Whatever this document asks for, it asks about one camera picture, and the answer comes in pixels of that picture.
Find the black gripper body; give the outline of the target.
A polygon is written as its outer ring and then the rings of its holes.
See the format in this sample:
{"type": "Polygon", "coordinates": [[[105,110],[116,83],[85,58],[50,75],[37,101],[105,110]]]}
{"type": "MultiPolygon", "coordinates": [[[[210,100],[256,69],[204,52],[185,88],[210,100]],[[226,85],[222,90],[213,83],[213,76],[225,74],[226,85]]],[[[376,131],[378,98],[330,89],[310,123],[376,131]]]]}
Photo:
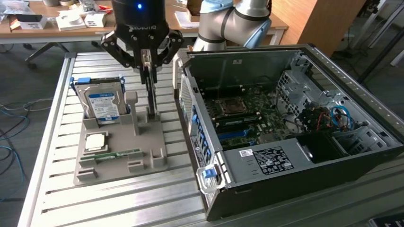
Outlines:
{"type": "Polygon", "coordinates": [[[113,0],[117,38],[134,49],[156,50],[168,35],[162,0],[113,0]]]}

